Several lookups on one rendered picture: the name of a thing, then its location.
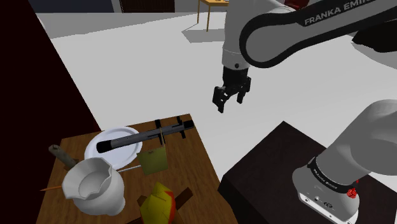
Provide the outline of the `yellow wooden side table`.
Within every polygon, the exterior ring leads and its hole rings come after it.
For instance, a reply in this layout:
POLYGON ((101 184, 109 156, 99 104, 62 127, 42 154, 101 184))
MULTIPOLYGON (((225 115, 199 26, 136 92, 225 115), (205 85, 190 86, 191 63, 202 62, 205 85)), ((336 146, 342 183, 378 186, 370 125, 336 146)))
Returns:
POLYGON ((226 7, 229 5, 229 1, 227 0, 197 0, 197 23, 199 23, 199 18, 200 18, 200 4, 204 3, 208 6, 208 11, 207 11, 207 25, 206 25, 206 31, 209 31, 209 21, 210 21, 210 16, 211 16, 211 8, 212 7, 226 7))

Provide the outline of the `thin grey orange-tipped rod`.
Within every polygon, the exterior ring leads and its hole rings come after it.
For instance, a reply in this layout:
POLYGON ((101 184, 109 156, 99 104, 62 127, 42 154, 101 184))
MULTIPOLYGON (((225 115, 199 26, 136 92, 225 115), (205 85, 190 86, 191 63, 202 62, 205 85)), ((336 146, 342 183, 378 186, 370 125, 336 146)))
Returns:
MULTIPOLYGON (((141 167, 141 165, 133 166, 133 167, 130 167, 130 168, 127 168, 127 169, 118 170, 117 172, 125 172, 125 171, 129 171, 129 170, 132 170, 132 169, 137 169, 139 167, 141 167)), ((62 188, 62 186, 53 186, 53 187, 49 187, 49 188, 44 188, 44 189, 40 190, 40 192, 45 192, 45 191, 48 191, 48 190, 54 190, 54 189, 59 189, 59 188, 62 188)))

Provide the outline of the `grey brown cylindrical tool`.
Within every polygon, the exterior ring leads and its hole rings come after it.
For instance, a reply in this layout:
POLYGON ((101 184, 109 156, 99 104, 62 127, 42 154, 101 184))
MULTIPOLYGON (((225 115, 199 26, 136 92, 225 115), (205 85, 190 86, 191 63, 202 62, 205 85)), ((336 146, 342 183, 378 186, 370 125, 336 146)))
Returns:
POLYGON ((67 171, 79 162, 77 158, 72 158, 59 145, 53 144, 49 146, 48 151, 64 164, 64 169, 67 171))

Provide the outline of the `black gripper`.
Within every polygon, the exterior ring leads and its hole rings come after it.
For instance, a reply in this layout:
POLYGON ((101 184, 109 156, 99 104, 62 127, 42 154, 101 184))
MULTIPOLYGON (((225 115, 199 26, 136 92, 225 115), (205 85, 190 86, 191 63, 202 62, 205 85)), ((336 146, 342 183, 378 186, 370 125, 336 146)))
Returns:
POLYGON ((232 96, 232 89, 239 88, 237 102, 243 103, 244 96, 250 91, 251 78, 247 75, 249 69, 234 70, 223 67, 223 87, 215 87, 212 102, 220 113, 224 112, 225 103, 232 96))

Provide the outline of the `white pitcher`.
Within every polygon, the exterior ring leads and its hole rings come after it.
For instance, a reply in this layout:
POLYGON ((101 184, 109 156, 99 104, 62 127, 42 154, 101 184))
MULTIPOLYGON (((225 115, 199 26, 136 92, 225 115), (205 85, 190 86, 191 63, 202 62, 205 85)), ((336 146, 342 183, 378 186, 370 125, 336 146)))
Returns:
POLYGON ((123 179, 102 157, 77 163, 66 174, 62 191, 85 214, 116 216, 125 207, 123 179))

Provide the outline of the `brown wooden table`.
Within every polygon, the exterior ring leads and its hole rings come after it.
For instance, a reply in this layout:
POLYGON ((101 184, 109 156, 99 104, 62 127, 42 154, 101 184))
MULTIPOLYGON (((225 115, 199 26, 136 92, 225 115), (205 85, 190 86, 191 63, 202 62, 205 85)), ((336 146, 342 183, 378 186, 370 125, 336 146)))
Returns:
MULTIPOLYGON (((145 176, 142 169, 132 169, 121 173, 125 184, 125 207, 116 216, 90 216, 82 213, 64 197, 59 189, 44 193, 37 219, 33 224, 126 224, 140 216, 137 199, 149 195, 156 182, 160 182, 179 195, 185 188, 193 192, 193 197, 180 209, 185 224, 238 224, 226 200, 219 194, 219 179, 195 128, 181 134, 165 137, 169 168, 145 176)), ((64 164, 56 160, 48 188, 60 186, 67 171, 64 164)))

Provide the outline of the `yellow red figure on stand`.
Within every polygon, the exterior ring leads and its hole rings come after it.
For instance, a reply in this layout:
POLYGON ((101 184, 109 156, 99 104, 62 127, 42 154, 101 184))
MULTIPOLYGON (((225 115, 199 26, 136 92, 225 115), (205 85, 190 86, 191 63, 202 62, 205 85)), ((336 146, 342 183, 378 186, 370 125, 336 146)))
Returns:
POLYGON ((193 192, 187 187, 179 195, 156 182, 148 197, 137 199, 140 217, 126 224, 185 224, 178 210, 191 199, 193 192))

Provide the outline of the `dark robot stand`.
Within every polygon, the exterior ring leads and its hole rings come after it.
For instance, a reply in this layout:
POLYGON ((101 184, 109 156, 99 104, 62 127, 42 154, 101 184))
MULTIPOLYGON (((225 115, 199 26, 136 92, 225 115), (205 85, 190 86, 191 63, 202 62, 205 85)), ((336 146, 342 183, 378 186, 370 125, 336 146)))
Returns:
MULTIPOLYGON (((296 168, 324 151, 324 146, 286 122, 238 161, 223 177, 218 191, 238 224, 333 224, 306 206, 293 186, 296 168)), ((365 176, 355 224, 394 224, 397 193, 365 176)))

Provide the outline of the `white plate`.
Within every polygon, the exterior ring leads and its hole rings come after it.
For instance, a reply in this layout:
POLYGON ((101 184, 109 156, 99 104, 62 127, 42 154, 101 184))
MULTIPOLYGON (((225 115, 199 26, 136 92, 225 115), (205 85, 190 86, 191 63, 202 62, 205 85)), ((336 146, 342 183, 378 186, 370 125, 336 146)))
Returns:
POLYGON ((100 134, 97 134, 89 142, 85 150, 84 159, 92 157, 102 157, 112 165, 113 169, 119 170, 126 165, 129 165, 133 160, 137 158, 137 153, 141 151, 143 143, 134 143, 131 145, 123 146, 121 148, 116 148, 111 151, 107 151, 105 153, 99 153, 97 151, 96 145, 98 142, 101 141, 117 139, 137 133, 138 131, 136 129, 130 127, 118 127, 105 130, 100 134))

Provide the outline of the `dark cabinet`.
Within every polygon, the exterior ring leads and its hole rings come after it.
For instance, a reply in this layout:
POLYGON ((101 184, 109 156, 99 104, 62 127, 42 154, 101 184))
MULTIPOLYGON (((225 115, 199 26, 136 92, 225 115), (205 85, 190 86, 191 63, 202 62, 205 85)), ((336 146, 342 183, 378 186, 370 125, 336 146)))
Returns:
POLYGON ((174 13, 175 0, 120 0, 123 13, 174 13))

